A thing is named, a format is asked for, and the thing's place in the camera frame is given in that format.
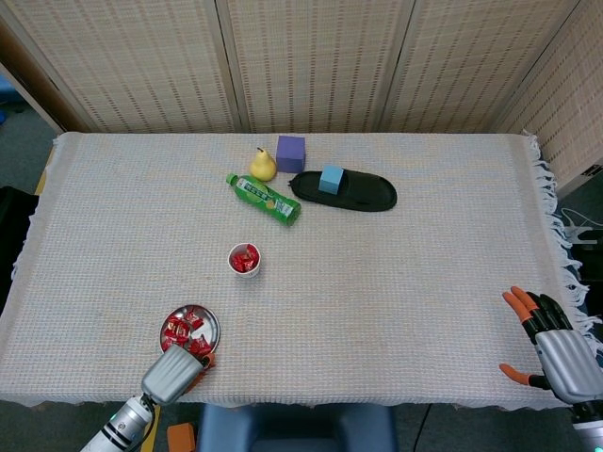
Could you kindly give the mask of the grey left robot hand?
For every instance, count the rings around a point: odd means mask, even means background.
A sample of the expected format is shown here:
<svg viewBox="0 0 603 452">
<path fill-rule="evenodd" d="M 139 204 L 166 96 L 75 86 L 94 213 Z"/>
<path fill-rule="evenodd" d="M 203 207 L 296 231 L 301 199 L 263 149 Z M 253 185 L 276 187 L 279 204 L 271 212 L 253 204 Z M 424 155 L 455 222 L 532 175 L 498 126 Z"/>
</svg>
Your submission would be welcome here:
<svg viewBox="0 0 603 452">
<path fill-rule="evenodd" d="M 182 347 L 171 346 L 146 372 L 141 390 L 156 405 L 170 405 L 194 385 L 214 359 L 213 353 L 198 358 Z"/>
</svg>

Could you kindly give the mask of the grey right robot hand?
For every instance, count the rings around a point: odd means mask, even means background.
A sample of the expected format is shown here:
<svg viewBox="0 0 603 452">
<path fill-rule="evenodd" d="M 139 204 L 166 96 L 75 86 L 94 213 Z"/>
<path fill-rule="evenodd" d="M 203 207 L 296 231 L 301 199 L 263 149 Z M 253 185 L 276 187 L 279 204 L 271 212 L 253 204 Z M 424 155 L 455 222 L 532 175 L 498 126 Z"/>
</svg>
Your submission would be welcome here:
<svg viewBox="0 0 603 452">
<path fill-rule="evenodd" d="M 502 363 L 510 380 L 545 391 L 567 405 L 602 399 L 602 370 L 580 332 L 561 305 L 546 294 L 536 295 L 513 286 L 502 294 L 532 343 L 543 373 L 522 373 Z"/>
</svg>

